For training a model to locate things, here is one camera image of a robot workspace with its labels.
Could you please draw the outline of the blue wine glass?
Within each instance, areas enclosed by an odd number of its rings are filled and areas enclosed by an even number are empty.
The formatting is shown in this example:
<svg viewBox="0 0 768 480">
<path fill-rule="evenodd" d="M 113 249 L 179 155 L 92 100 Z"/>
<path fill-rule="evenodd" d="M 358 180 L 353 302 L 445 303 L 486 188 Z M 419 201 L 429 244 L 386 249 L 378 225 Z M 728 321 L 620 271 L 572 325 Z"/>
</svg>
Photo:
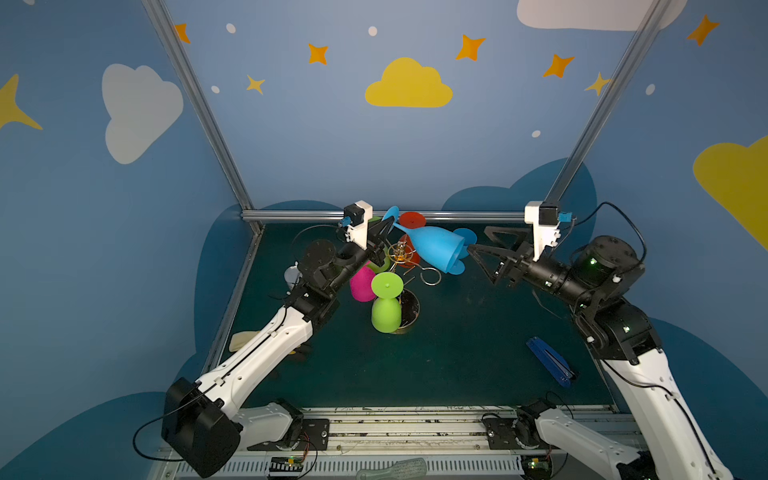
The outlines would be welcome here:
<svg viewBox="0 0 768 480">
<path fill-rule="evenodd" d="M 469 228 L 457 228 L 453 233 L 463 238 L 463 244 L 457 259 L 453 262 L 448 272 L 451 275 L 461 275 L 466 269 L 463 260 L 469 256 L 468 247 L 477 242 L 477 234 Z"/>
<path fill-rule="evenodd" d="M 453 231 L 427 226 L 426 218 L 417 212 L 401 213 L 397 206 L 390 207 L 382 218 L 393 217 L 394 227 L 407 235 L 421 259 L 432 267 L 447 273 L 457 259 L 463 238 Z"/>
</svg>

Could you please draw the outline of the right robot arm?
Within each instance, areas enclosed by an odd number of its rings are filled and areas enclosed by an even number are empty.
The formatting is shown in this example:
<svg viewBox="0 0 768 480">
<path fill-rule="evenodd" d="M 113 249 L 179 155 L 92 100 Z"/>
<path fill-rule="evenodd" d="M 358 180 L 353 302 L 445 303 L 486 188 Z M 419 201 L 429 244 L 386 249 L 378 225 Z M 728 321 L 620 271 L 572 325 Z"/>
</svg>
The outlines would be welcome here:
<svg viewBox="0 0 768 480">
<path fill-rule="evenodd" d="M 517 236 L 512 248 L 502 247 L 503 233 Z M 492 283 L 524 281 L 570 308 L 572 323 L 618 387 L 646 444 L 620 444 L 540 399 L 518 411 L 522 445 L 555 446 L 605 479 L 732 478 L 687 406 L 658 332 L 624 297 L 645 271 L 627 242 L 598 236 L 567 265 L 535 257 L 518 229 L 489 227 L 486 234 L 493 245 L 471 245 L 469 255 L 480 266 L 488 257 L 498 259 L 497 267 L 483 270 Z"/>
</svg>

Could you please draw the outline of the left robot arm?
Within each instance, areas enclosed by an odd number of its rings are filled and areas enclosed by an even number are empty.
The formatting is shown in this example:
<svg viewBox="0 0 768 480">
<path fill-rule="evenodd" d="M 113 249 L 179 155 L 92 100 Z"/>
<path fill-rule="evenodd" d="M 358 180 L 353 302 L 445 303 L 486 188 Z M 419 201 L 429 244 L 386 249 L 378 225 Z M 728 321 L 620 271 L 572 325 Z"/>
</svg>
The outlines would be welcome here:
<svg viewBox="0 0 768 480">
<path fill-rule="evenodd" d="M 339 291 L 353 276 L 367 263 L 383 263 L 394 223 L 389 217 L 348 226 L 342 248 L 326 239 L 310 243 L 297 265 L 297 283 L 264 328 L 197 380 L 180 378 L 169 387 L 161 437 L 200 477 L 217 473 L 240 448 L 295 442 L 302 420 L 295 408 L 271 402 L 247 416 L 241 407 L 285 357 L 327 323 L 339 306 Z"/>
</svg>

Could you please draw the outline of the back green wine glass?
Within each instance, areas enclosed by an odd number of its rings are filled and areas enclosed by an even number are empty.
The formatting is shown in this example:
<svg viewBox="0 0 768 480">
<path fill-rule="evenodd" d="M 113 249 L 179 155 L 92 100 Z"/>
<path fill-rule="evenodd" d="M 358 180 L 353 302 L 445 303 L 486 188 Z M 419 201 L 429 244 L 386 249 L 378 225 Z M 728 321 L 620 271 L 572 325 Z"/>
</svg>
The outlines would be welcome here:
<svg viewBox="0 0 768 480">
<path fill-rule="evenodd" d="M 384 219 L 384 218 L 374 218 L 373 220 L 371 220 L 369 222 L 376 222 L 379 219 Z M 373 249 L 368 247 L 368 226 L 367 226 L 367 257 L 368 257 L 368 260 L 373 265 L 376 265 L 377 267 L 383 267 L 385 265 L 387 259 L 388 259 L 387 251 L 388 251 L 388 237 L 387 237 L 387 241 L 386 241 L 386 246 L 384 247 L 383 250 L 375 251 L 375 250 L 373 250 Z"/>
</svg>

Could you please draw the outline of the green wine glass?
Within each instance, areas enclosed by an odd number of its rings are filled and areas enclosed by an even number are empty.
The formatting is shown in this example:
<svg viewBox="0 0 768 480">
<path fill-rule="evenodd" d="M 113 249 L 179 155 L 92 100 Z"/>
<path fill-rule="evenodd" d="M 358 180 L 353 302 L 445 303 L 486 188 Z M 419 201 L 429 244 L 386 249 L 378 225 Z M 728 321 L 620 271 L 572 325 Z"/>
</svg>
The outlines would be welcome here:
<svg viewBox="0 0 768 480">
<path fill-rule="evenodd" d="M 376 296 L 371 313 L 373 327 L 381 333 L 395 332 L 402 321 L 399 301 L 404 290 L 402 278 L 393 272 L 383 272 L 374 277 L 371 288 Z"/>
<path fill-rule="evenodd" d="M 371 220 L 369 222 L 376 222 L 379 219 L 384 219 L 384 218 L 374 218 L 373 220 Z M 373 265 L 376 265 L 377 267 L 383 267 L 385 265 L 387 259 L 388 259 L 387 251 L 388 251 L 388 237 L 387 237 L 387 241 L 386 241 L 386 246 L 384 247 L 383 250 L 375 251 L 375 250 L 373 250 L 373 249 L 368 247 L 368 226 L 367 226 L 367 257 L 368 257 L 368 260 Z"/>
</svg>

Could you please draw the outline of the pink wine glass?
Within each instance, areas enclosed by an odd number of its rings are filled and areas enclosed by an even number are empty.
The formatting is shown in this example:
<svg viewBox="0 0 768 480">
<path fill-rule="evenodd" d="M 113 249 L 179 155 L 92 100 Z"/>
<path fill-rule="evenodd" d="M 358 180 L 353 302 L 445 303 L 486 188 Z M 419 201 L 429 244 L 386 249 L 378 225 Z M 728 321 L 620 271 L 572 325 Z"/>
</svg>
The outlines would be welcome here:
<svg viewBox="0 0 768 480">
<path fill-rule="evenodd" d="M 376 275 L 376 272 L 368 266 L 364 266 L 352 277 L 349 287 L 351 295 L 356 301 L 366 303 L 377 298 L 372 288 Z"/>
</svg>

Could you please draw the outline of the silver tin can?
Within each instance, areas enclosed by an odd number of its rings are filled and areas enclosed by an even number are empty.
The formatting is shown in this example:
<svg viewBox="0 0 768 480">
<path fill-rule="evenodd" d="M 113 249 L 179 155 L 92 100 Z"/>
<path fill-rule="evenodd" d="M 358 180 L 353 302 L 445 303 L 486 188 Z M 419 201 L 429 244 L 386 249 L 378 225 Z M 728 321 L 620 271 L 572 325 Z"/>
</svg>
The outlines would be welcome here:
<svg viewBox="0 0 768 480">
<path fill-rule="evenodd" d="M 287 285 L 287 290 L 292 291 L 301 281 L 302 274 L 298 269 L 298 264 L 294 263 L 288 267 L 283 274 L 284 281 Z"/>
</svg>

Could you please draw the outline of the blue stapler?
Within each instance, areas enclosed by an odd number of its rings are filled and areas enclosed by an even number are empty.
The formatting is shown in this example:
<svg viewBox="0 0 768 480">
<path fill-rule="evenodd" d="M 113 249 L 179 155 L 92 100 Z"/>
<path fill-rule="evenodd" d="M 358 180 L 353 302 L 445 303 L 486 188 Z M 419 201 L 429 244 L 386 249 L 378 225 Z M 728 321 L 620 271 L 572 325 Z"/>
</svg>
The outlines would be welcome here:
<svg viewBox="0 0 768 480">
<path fill-rule="evenodd" d="M 570 388 L 578 377 L 566 359 L 539 337 L 526 341 L 526 346 L 563 388 Z"/>
</svg>

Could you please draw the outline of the circuit board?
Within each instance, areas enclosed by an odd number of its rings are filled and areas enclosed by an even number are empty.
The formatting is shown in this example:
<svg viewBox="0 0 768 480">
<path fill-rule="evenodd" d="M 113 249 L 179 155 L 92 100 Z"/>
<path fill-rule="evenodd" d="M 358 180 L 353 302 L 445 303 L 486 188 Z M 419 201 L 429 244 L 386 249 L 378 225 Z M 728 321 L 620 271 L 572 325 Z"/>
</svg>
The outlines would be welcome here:
<svg viewBox="0 0 768 480">
<path fill-rule="evenodd" d="M 265 475 L 268 479 L 296 479 L 306 467 L 307 461 L 299 456 L 273 456 L 267 460 Z"/>
<path fill-rule="evenodd" d="M 523 480 L 550 480 L 553 472 L 551 461 L 539 457 L 522 457 L 521 468 Z"/>
</svg>

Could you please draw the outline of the clear plastic bottle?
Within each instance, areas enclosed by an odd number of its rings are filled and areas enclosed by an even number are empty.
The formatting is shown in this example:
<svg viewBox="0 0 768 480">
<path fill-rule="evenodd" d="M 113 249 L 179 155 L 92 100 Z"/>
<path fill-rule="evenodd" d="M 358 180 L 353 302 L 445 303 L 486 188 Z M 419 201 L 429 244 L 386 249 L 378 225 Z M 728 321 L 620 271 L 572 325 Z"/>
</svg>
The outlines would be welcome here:
<svg viewBox="0 0 768 480">
<path fill-rule="evenodd" d="M 427 462 L 423 458 L 400 460 L 391 466 L 377 469 L 362 469 L 357 472 L 357 480 L 414 480 L 423 479 L 428 473 Z"/>
</svg>

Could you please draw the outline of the left circuit board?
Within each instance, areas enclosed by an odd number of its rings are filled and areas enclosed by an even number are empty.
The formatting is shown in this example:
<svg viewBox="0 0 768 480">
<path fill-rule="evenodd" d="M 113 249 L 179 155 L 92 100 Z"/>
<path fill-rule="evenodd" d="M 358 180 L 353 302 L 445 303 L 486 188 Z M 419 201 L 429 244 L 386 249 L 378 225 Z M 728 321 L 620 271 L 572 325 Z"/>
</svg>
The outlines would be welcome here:
<svg viewBox="0 0 768 480">
<path fill-rule="evenodd" d="M 268 479 L 296 479 L 306 467 L 307 461 L 299 456 L 273 456 L 267 460 L 265 475 Z"/>
</svg>

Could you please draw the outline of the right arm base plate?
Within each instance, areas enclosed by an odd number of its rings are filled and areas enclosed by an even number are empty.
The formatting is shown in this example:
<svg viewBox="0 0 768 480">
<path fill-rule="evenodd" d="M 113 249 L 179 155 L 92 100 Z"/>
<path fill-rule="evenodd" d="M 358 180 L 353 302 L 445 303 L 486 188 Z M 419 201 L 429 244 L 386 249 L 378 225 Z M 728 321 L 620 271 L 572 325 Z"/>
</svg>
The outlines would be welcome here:
<svg viewBox="0 0 768 480">
<path fill-rule="evenodd" d="M 483 415 L 480 419 L 491 450 L 560 450 L 547 443 L 533 419 Z"/>
</svg>

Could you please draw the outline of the right frame post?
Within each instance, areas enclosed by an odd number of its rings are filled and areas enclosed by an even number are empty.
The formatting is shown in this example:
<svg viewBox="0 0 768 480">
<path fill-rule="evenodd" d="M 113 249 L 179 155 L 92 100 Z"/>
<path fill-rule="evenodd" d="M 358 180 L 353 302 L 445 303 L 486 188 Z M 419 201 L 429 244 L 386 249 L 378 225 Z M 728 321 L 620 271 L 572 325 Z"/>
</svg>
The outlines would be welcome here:
<svg viewBox="0 0 768 480">
<path fill-rule="evenodd" d="M 654 0 L 650 3 L 613 72 L 612 80 L 607 85 L 605 92 L 600 95 L 574 149 L 545 197 L 545 203 L 559 204 L 561 202 L 633 75 L 662 30 L 662 20 L 671 4 L 672 1 L 670 0 Z"/>
</svg>

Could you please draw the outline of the frame post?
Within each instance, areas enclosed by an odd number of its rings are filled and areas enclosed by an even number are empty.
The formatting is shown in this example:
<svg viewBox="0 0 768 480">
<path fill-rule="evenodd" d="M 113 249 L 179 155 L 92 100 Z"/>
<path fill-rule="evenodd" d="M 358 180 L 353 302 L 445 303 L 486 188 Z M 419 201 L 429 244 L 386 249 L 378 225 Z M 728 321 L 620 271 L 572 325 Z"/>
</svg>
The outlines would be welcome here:
<svg viewBox="0 0 768 480">
<path fill-rule="evenodd" d="M 670 0 L 654 0 L 650 3 L 613 72 L 612 80 L 607 85 L 605 92 L 600 95 L 574 149 L 545 197 L 545 203 L 559 204 L 561 202 L 633 75 L 662 30 L 662 20 L 671 4 L 672 1 Z"/>
<path fill-rule="evenodd" d="M 172 18 L 165 2 L 143 0 L 142 4 L 183 85 L 184 91 L 200 121 L 229 186 L 240 205 L 241 214 L 244 214 L 246 210 L 252 210 L 253 204 L 242 176 L 216 123 L 205 93 L 185 52 L 183 41 L 178 36 L 172 23 Z"/>
</svg>

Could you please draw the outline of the left frame post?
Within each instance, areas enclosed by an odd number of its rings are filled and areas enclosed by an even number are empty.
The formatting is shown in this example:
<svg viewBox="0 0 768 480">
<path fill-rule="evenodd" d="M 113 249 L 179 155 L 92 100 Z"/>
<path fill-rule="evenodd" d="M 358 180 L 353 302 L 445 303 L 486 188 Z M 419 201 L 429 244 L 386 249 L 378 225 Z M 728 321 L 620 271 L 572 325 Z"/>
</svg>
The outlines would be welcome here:
<svg viewBox="0 0 768 480">
<path fill-rule="evenodd" d="M 253 204 L 242 176 L 216 123 L 205 93 L 185 52 L 183 41 L 178 36 L 172 23 L 172 18 L 165 2 L 143 0 L 142 4 L 183 85 L 184 91 L 200 121 L 229 186 L 240 205 L 241 214 L 244 214 L 246 210 L 252 210 Z"/>
</svg>

